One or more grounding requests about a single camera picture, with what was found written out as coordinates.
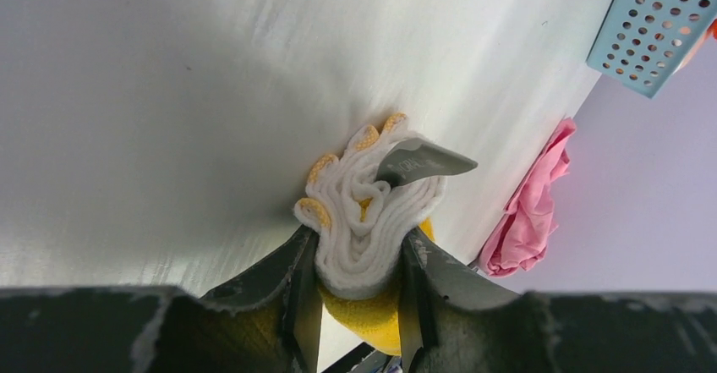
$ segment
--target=blue plastic container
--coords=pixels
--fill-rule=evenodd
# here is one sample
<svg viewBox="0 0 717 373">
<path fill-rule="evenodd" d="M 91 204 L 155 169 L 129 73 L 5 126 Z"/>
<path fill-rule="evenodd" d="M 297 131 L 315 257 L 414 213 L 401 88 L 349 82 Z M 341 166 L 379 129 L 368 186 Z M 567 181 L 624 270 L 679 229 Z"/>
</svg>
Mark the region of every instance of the blue plastic container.
<svg viewBox="0 0 717 373">
<path fill-rule="evenodd" d="M 717 15 L 717 0 L 613 0 L 588 66 L 653 97 Z"/>
</svg>

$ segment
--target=white surface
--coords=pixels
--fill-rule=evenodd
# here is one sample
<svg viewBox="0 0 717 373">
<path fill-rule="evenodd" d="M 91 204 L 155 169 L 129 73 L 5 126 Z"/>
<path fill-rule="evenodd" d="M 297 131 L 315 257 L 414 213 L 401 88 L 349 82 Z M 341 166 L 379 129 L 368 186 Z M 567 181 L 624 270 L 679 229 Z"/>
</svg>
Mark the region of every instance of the white surface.
<svg viewBox="0 0 717 373">
<path fill-rule="evenodd" d="M 0 283 L 203 293 L 277 247 L 311 164 L 403 110 L 480 163 L 470 260 L 597 74 L 610 0 L 0 0 Z M 324 326 L 320 366 L 355 337 Z"/>
<path fill-rule="evenodd" d="M 652 100 L 603 77 L 576 117 L 560 227 L 517 291 L 717 292 L 717 41 Z"/>
</svg>

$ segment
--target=yellow rubber dot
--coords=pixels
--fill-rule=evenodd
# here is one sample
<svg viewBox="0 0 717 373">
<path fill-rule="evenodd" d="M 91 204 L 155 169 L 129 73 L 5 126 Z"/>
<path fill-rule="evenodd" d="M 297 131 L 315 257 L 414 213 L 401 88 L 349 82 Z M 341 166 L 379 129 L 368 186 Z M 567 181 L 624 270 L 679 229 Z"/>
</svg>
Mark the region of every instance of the yellow rubber dot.
<svg viewBox="0 0 717 373">
<path fill-rule="evenodd" d="M 321 169 L 335 160 L 338 160 L 338 157 L 332 154 L 324 155 L 321 159 L 319 159 L 309 172 L 309 183 L 316 183 L 316 180 L 319 179 L 319 172 Z"/>
<path fill-rule="evenodd" d="M 313 198 L 302 198 L 298 201 L 299 206 L 301 206 L 302 209 L 306 208 L 310 211 L 314 211 L 316 214 L 316 217 L 319 218 L 319 224 L 324 228 L 330 228 L 331 227 L 331 217 L 329 217 L 329 213 L 326 212 L 326 208 L 317 200 L 314 200 Z"/>
<path fill-rule="evenodd" d="M 403 122 L 406 120 L 408 116 L 405 113 L 397 112 L 388 117 L 386 122 L 383 124 L 383 130 L 381 132 L 391 132 L 391 129 L 393 129 L 394 126 L 396 126 L 398 123 Z"/>
<path fill-rule="evenodd" d="M 365 137 L 357 143 L 353 148 L 357 151 L 362 151 L 371 147 L 379 139 L 379 131 L 373 126 L 366 127 Z"/>
</svg>

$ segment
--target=pink cloth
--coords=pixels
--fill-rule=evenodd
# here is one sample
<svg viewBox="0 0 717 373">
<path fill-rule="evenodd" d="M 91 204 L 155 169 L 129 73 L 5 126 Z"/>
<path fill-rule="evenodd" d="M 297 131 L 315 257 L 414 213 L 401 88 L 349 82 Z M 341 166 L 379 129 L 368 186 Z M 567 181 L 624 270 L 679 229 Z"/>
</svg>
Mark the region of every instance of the pink cloth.
<svg viewBox="0 0 717 373">
<path fill-rule="evenodd" d="M 508 201 L 503 216 L 471 266 L 493 277 L 513 274 L 520 266 L 530 270 L 545 257 L 548 236 L 556 230 L 555 202 L 550 184 L 567 174 L 570 159 L 565 152 L 568 138 L 575 133 L 572 119 L 563 119 L 535 163 Z"/>
</svg>

